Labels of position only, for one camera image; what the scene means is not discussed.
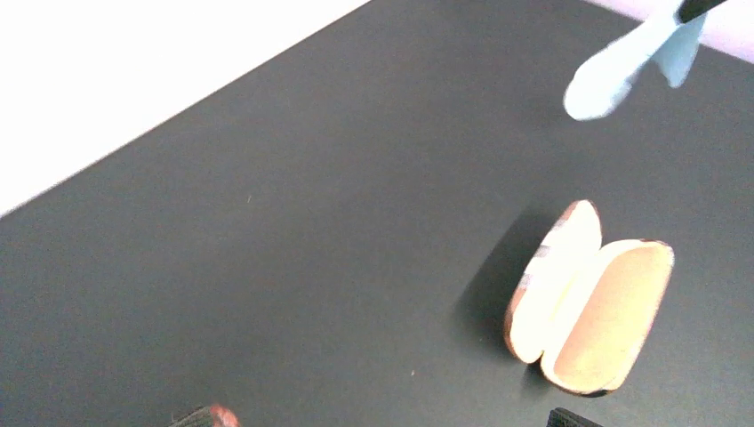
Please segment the light blue cleaning cloth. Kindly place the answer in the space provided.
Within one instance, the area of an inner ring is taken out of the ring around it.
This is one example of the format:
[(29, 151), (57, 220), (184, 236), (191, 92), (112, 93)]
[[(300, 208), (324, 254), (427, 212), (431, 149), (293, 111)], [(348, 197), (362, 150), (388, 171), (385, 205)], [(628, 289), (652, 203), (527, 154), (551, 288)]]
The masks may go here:
[(577, 121), (608, 116), (651, 62), (669, 87), (680, 87), (694, 63), (708, 14), (680, 23), (676, 10), (681, 3), (662, 3), (636, 28), (583, 62), (565, 89), (563, 106), (568, 116)]

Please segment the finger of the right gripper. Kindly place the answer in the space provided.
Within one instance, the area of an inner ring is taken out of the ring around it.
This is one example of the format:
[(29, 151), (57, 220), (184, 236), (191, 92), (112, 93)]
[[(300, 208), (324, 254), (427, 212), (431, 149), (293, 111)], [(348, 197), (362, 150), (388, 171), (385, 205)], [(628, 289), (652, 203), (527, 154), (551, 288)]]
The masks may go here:
[(723, 4), (726, 0), (683, 0), (676, 10), (678, 22), (690, 22), (715, 7)]

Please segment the brown plaid glasses case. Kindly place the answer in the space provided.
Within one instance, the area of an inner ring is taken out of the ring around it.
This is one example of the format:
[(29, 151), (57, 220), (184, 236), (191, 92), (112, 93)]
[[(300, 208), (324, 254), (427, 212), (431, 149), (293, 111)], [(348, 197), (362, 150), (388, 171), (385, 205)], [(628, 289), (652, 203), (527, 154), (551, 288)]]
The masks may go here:
[(675, 263), (661, 240), (603, 244), (598, 210), (577, 200), (527, 263), (503, 320), (519, 360), (572, 394), (619, 388), (652, 328)]

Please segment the pink transparent sunglasses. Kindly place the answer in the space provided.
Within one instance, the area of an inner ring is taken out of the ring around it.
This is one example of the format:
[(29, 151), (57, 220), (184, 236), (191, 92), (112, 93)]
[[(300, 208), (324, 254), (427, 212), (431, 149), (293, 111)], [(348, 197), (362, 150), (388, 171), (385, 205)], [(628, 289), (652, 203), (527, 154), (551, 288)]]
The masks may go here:
[(240, 427), (237, 416), (221, 405), (211, 405), (209, 412), (213, 420), (212, 427)]

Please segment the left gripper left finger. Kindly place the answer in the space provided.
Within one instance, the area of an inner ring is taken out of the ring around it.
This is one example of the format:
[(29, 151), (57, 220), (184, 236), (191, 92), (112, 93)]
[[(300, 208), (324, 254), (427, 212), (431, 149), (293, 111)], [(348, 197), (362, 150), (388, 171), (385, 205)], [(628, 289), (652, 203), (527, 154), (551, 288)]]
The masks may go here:
[(217, 427), (219, 421), (211, 406), (198, 407), (172, 420), (168, 427)]

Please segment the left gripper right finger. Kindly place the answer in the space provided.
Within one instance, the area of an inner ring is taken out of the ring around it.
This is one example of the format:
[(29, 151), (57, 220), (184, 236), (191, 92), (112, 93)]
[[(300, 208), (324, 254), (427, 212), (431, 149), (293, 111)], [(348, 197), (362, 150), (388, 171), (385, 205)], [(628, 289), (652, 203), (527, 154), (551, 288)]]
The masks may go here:
[(568, 409), (557, 407), (550, 411), (547, 427), (602, 427), (602, 425)]

